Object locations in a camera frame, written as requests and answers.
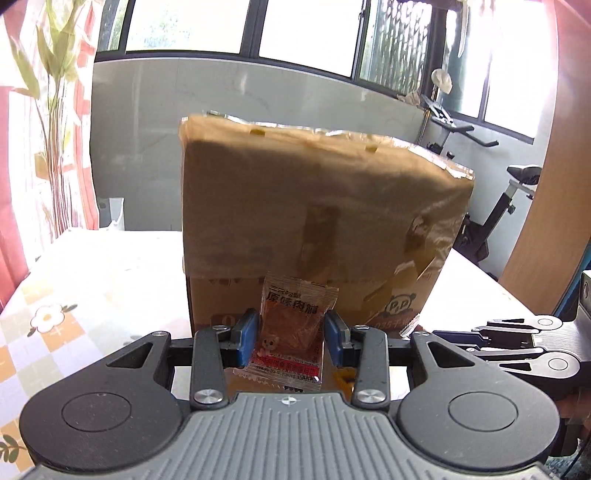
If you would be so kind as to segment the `brown cardboard box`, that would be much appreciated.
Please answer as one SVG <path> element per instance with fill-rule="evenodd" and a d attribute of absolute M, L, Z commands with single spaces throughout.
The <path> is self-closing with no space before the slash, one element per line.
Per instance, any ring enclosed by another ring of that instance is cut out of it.
<path fill-rule="evenodd" d="M 276 274 L 334 287 L 350 324 L 390 333 L 423 310 L 467 213 L 473 172 L 373 134 L 248 122 L 179 125 L 191 326 L 231 325 Z"/>

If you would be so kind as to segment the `floral checkered tablecloth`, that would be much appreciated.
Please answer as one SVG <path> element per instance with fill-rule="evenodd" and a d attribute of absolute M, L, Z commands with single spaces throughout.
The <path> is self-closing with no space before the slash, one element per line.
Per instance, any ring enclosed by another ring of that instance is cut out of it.
<path fill-rule="evenodd" d="M 33 266 L 1 315 L 1 475 L 56 479 L 23 440 L 27 401 L 141 337 L 190 334 L 177 232 L 74 230 Z M 198 414 L 122 479 L 449 479 L 382 414 L 338 394 L 243 394 Z"/>

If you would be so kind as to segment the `white plastic container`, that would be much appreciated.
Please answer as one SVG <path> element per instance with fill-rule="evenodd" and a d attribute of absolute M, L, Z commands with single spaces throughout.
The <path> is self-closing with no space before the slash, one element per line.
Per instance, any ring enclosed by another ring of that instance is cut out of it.
<path fill-rule="evenodd" d="M 124 199 L 98 198 L 99 228 L 124 231 Z"/>

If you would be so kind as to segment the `red jerky snack packet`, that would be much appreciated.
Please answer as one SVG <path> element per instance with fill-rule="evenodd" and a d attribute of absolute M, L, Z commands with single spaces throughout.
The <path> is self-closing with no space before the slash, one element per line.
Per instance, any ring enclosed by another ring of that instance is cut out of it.
<path fill-rule="evenodd" d="M 249 364 L 235 374 L 280 390 L 318 391 L 324 375 L 324 318 L 339 289 L 289 276 L 263 281 L 260 326 Z"/>

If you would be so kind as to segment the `black framed window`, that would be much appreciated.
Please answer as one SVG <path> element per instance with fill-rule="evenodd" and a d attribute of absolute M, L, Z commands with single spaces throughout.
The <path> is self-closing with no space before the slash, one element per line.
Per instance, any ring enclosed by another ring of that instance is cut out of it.
<path fill-rule="evenodd" d="M 103 60 L 200 54 L 320 73 L 532 142 L 554 85 L 541 1 L 109 1 Z"/>

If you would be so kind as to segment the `wooden door panel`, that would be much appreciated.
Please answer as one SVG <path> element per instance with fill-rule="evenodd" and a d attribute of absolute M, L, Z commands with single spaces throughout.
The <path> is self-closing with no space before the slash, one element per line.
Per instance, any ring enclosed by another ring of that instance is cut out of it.
<path fill-rule="evenodd" d="M 558 306 L 590 242 L 590 3 L 554 3 L 558 81 L 541 181 L 500 284 L 536 314 Z"/>

